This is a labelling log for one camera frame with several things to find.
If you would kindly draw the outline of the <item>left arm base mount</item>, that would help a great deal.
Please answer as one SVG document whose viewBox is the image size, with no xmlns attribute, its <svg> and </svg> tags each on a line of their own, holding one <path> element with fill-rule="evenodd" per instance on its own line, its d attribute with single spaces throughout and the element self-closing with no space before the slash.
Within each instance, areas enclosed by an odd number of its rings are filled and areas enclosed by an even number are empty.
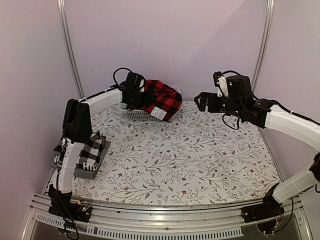
<svg viewBox="0 0 320 240">
<path fill-rule="evenodd" d="M 48 212 L 52 215 L 65 217 L 74 221 L 88 223 L 91 218 L 92 205 L 84 203 L 83 200 L 71 202 L 72 193 L 61 193 L 53 191 L 48 193 L 51 200 Z"/>
</svg>

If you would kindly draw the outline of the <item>red black plaid shirt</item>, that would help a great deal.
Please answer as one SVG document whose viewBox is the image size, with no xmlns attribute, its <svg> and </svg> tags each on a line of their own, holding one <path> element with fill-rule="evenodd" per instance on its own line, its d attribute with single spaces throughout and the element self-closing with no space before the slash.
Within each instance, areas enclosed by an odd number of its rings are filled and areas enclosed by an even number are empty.
<svg viewBox="0 0 320 240">
<path fill-rule="evenodd" d="M 182 95 L 174 88 L 159 80 L 147 80 L 144 90 L 150 90 L 155 94 L 156 101 L 140 109 L 158 120 L 168 122 L 182 105 Z"/>
</svg>

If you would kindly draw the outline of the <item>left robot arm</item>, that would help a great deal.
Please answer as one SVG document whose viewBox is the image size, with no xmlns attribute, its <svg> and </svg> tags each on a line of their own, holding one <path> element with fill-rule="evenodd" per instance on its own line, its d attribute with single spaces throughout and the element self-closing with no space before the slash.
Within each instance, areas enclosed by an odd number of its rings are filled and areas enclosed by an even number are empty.
<svg viewBox="0 0 320 240">
<path fill-rule="evenodd" d="M 55 186 L 49 187 L 50 198 L 71 195 L 76 163 L 92 135 L 92 117 L 97 112 L 119 103 L 144 107 L 155 102 L 156 95 L 151 90 L 141 91 L 126 86 L 109 88 L 87 98 L 68 100 L 62 123 L 62 150 L 57 160 L 59 174 Z"/>
</svg>

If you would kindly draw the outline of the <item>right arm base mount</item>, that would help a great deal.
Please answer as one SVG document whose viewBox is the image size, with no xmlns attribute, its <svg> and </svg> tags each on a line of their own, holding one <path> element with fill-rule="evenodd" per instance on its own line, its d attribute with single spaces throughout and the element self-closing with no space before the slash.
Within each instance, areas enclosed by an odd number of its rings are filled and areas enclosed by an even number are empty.
<svg viewBox="0 0 320 240">
<path fill-rule="evenodd" d="M 282 223 L 284 213 L 281 203 L 266 201 L 243 207 L 240 215 L 245 223 L 255 222 L 260 233 L 271 235 Z"/>
</svg>

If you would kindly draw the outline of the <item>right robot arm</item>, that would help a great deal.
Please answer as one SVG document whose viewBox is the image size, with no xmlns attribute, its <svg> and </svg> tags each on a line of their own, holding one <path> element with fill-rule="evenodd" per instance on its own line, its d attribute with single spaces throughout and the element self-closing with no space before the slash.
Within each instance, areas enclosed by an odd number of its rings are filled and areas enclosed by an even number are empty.
<svg viewBox="0 0 320 240">
<path fill-rule="evenodd" d="M 201 112 L 224 113 L 235 116 L 241 122 L 249 122 L 259 128 L 269 129 L 290 136 L 320 151 L 320 126 L 304 119 L 294 112 L 282 109 L 278 102 L 260 98 L 252 94 L 236 97 L 217 93 L 201 92 L 194 98 Z M 317 153 L 310 167 L 295 173 L 289 179 L 279 183 L 268 191 L 259 206 L 262 218 L 269 218 L 278 210 L 278 204 L 306 192 L 320 182 L 320 155 Z"/>
</svg>

